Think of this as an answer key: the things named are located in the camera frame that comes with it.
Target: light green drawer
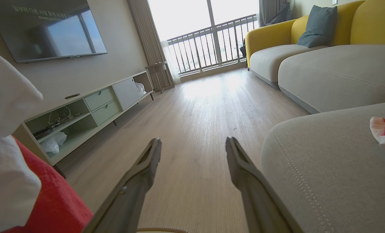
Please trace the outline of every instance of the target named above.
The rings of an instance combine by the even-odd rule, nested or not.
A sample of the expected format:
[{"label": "light green drawer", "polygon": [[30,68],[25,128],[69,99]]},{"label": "light green drawer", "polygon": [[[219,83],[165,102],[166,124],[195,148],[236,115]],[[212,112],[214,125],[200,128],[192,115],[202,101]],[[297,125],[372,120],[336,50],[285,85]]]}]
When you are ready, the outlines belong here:
[{"label": "light green drawer", "polygon": [[85,98],[85,101],[87,103],[87,106],[89,106],[89,109],[93,111],[96,108],[104,105],[107,102],[110,102],[113,99],[114,99],[114,96],[112,94],[111,89],[106,88],[104,90],[96,92],[95,94],[87,96]]},{"label": "light green drawer", "polygon": [[118,102],[113,101],[108,105],[103,106],[96,112],[93,112],[93,116],[95,117],[97,124],[100,125],[103,122],[107,121],[112,116],[114,116],[119,111],[120,111],[120,108],[119,108]]}]

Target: sofa seam stitching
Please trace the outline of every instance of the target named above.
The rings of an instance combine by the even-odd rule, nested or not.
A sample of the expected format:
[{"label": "sofa seam stitching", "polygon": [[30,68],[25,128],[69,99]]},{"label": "sofa seam stitching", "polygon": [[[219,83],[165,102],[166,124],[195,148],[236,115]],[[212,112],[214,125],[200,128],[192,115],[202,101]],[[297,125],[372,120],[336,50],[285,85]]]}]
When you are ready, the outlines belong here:
[{"label": "sofa seam stitching", "polygon": [[361,79],[361,78],[357,78],[357,77],[353,77],[353,76],[350,76],[350,75],[346,75],[346,74],[343,74],[343,73],[339,73],[339,72],[335,72],[335,71],[329,71],[329,70],[326,70],[326,69],[323,69],[323,68],[313,67],[313,66],[310,66],[310,65],[303,65],[303,64],[300,64],[300,63],[292,62],[292,61],[283,61],[283,62],[293,63],[293,64],[296,64],[296,65],[301,65],[301,66],[305,66],[305,67],[308,67],[308,68],[312,68],[312,69],[317,69],[317,70],[320,70],[320,71],[328,72],[328,73],[331,73],[331,74],[334,74],[334,75],[338,75],[338,76],[341,76],[341,77],[344,77],[344,78],[352,79],[352,80],[360,82],[360,83],[368,84],[370,86],[379,87],[379,88],[385,88],[384,84],[374,83],[374,82],[367,81],[367,80],[364,80],[364,79]]},{"label": "sofa seam stitching", "polygon": [[302,179],[302,181],[304,182],[304,184],[306,185],[306,187],[309,189],[309,194],[313,197],[313,199],[315,199],[315,202],[316,204],[318,205],[318,207],[321,209],[321,213],[323,214],[324,218],[326,219],[327,221],[327,224],[329,225],[329,227],[331,227],[332,231],[333,230],[333,227],[331,226],[328,218],[326,217],[326,214],[324,213],[323,209],[321,208],[321,206],[319,205],[319,202],[318,200],[316,199],[315,195],[313,194],[312,190],[310,189],[309,185],[307,184],[307,182],[305,181],[305,179],[303,178],[303,175],[300,173],[299,169],[297,169],[297,166],[296,164],[293,162],[292,158],[290,157],[290,155],[288,154],[286,148],[284,148],[284,146],[281,144],[281,141],[280,139],[277,137],[277,140],[278,142],[280,143],[280,145],[282,146],[282,148],[284,149],[284,151],[286,152],[286,154],[288,155],[290,161],[292,162],[294,168],[296,169],[297,173],[299,174],[299,177]]},{"label": "sofa seam stitching", "polygon": [[266,58],[266,59],[270,59],[270,60],[275,60],[275,61],[276,61],[276,60],[280,60],[281,58]]},{"label": "sofa seam stitching", "polygon": [[277,142],[280,142],[280,140],[278,139],[277,137],[277,134],[276,134],[276,127],[273,127],[273,131],[271,132],[271,135],[273,136],[273,139],[274,139],[274,142],[276,143],[277,147],[280,149],[281,151],[281,154],[283,155],[283,157],[286,159],[286,162],[287,164],[289,165],[291,171],[293,172],[293,175],[296,177],[297,181],[299,182],[299,185],[300,185],[300,188],[302,189],[302,191],[304,192],[305,194],[305,197],[308,199],[309,203],[311,204],[311,207],[313,208],[313,210],[315,211],[315,214],[317,215],[318,217],[318,220],[320,221],[324,231],[327,233],[327,230],[325,228],[325,224],[323,223],[321,217],[319,216],[318,214],[318,211],[316,210],[315,206],[313,205],[311,199],[309,198],[308,194],[306,193],[306,189],[303,187],[303,184],[300,182],[300,179],[299,179],[299,176],[296,174],[296,172],[294,171],[293,169],[293,166],[290,164],[289,162],[289,159],[287,158],[287,156],[284,154],[283,150],[281,149],[281,146],[283,146],[281,143],[281,146],[277,143]]}]

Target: cabinet door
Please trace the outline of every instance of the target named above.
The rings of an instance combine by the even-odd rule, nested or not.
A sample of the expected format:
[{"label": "cabinet door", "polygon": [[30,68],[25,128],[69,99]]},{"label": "cabinet door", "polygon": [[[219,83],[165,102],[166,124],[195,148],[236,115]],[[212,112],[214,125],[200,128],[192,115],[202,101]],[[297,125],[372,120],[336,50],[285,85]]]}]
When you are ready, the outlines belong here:
[{"label": "cabinet door", "polygon": [[141,98],[133,78],[116,83],[113,85],[113,88],[123,110],[129,108]]}]

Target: curtain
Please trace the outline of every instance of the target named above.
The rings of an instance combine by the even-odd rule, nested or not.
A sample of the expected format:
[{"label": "curtain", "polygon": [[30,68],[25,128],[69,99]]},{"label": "curtain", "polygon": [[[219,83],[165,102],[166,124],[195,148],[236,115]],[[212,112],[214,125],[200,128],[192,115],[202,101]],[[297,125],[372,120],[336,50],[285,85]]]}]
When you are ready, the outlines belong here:
[{"label": "curtain", "polygon": [[281,2],[283,0],[258,0],[259,11],[256,15],[260,27],[264,27],[279,13]]},{"label": "curtain", "polygon": [[[152,19],[148,0],[127,0],[127,2],[139,38],[141,39],[148,64],[154,65],[155,63],[167,61]],[[174,73],[171,70],[169,70],[168,73],[170,77],[167,77],[165,72],[157,73],[157,78],[159,79],[162,88],[170,87],[175,84],[172,77]],[[151,78],[154,87],[158,87],[157,81],[153,77]]]},{"label": "curtain", "polygon": [[177,63],[176,58],[171,54],[169,50],[169,44],[167,40],[161,41],[162,48],[164,50],[165,57],[167,58],[169,71],[172,75],[172,79],[174,81],[174,84],[179,84],[181,82],[179,78],[178,71],[176,70],[174,64]]}]

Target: yellow sofa backrest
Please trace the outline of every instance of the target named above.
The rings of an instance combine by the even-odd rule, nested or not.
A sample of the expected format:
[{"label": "yellow sofa backrest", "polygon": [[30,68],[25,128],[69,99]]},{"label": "yellow sofa backrest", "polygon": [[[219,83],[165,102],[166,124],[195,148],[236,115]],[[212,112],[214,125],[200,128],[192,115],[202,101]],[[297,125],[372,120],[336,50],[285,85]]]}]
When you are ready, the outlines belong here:
[{"label": "yellow sofa backrest", "polygon": [[358,7],[351,44],[385,44],[385,0],[367,0]]},{"label": "yellow sofa backrest", "polygon": [[[349,44],[351,41],[351,26],[355,12],[364,1],[357,1],[338,6],[338,23],[336,24],[335,36],[331,45]],[[297,19],[292,26],[291,41],[296,44],[300,36],[306,31],[309,15]]]}]

